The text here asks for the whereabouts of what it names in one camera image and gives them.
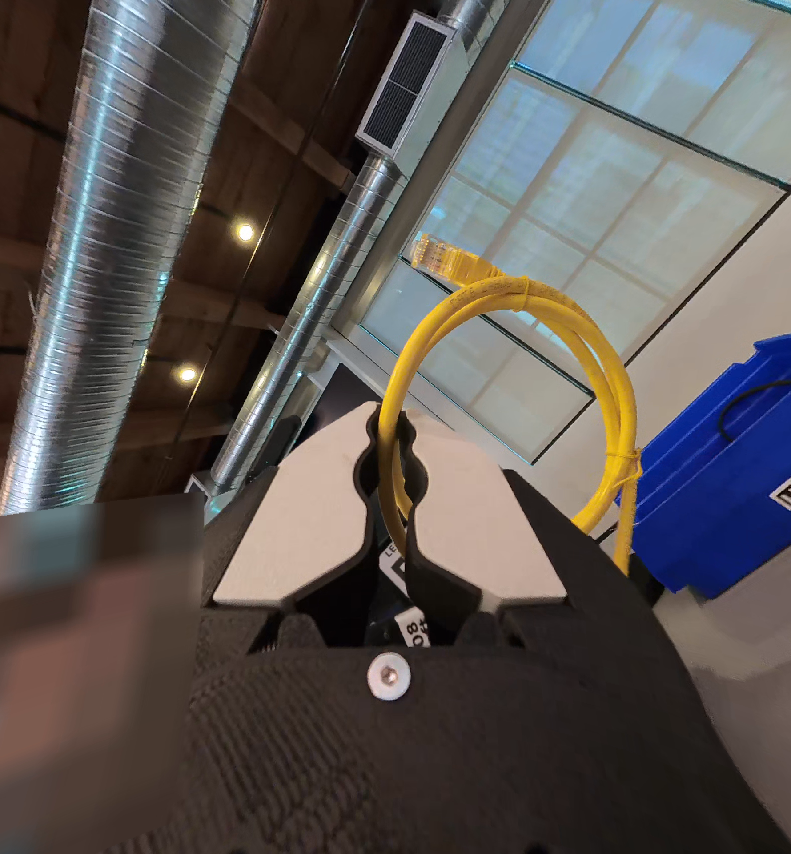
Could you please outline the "large silver air duct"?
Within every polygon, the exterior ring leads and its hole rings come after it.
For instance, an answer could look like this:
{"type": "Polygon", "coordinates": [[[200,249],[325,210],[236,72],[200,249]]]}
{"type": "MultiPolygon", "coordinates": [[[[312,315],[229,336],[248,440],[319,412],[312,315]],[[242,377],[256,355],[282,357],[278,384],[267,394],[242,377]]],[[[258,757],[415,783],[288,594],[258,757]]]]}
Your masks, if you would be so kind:
{"type": "Polygon", "coordinates": [[[91,3],[0,516],[95,500],[262,5],[91,3]]]}

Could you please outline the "blue plastic bin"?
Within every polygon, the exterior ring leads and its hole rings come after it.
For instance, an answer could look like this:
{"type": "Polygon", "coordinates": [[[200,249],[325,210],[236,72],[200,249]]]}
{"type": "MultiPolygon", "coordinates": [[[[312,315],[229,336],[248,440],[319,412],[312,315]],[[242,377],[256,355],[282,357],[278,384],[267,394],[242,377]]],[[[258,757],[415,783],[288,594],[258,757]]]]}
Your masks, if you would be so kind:
{"type": "Polygon", "coordinates": [[[791,333],[758,341],[644,448],[633,550],[713,599],[791,545],[791,333]]]}

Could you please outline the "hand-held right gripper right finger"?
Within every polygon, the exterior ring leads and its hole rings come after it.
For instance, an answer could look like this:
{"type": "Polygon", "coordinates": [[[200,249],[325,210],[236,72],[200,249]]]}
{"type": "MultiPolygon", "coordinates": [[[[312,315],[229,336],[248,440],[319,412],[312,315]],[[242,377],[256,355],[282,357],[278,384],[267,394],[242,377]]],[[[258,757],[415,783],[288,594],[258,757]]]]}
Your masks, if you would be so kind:
{"type": "Polygon", "coordinates": [[[567,591],[499,465],[418,410],[404,414],[407,589],[424,610],[563,602],[567,591]]]}

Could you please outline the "silver duct with vent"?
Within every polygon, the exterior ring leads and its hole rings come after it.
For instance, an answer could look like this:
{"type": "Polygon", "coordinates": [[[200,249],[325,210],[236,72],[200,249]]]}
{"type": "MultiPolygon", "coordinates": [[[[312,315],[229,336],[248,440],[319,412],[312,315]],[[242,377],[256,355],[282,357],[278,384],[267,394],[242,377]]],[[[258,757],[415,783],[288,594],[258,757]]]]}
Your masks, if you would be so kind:
{"type": "Polygon", "coordinates": [[[358,125],[368,151],[346,201],[208,479],[217,499],[240,488],[440,126],[504,15],[507,1],[444,2],[411,15],[358,125]]]}

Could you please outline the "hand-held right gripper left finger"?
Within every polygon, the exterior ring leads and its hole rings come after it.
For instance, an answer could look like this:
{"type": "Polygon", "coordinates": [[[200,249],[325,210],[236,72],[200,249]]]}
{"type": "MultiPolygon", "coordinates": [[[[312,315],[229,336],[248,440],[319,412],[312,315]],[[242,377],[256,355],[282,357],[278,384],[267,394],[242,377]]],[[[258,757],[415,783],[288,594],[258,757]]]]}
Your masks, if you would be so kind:
{"type": "Polygon", "coordinates": [[[294,449],[273,471],[214,594],[221,605],[293,607],[372,551],[377,402],[294,449]]]}

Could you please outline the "black monitor screen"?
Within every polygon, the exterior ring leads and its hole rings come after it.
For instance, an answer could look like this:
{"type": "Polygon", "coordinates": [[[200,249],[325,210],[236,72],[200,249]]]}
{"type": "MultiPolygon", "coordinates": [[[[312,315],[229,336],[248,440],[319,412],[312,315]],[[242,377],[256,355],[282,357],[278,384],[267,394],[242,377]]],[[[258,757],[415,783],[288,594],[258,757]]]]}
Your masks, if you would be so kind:
{"type": "Polygon", "coordinates": [[[342,363],[328,380],[310,418],[313,433],[322,431],[366,402],[378,404],[379,396],[342,363]]]}

